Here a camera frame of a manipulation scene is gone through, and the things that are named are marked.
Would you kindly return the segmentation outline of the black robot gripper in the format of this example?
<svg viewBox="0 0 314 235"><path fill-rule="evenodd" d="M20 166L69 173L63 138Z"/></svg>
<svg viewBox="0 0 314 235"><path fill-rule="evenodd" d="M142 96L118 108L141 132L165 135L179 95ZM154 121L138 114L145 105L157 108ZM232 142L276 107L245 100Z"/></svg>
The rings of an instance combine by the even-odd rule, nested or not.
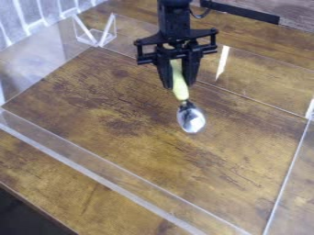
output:
<svg viewBox="0 0 314 235"><path fill-rule="evenodd" d="M138 64L157 64L166 89L173 89L171 60L185 58L183 75L191 86L197 82L202 56L217 52L218 30L191 28L190 3L191 0L157 0L158 33L134 41Z"/></svg>

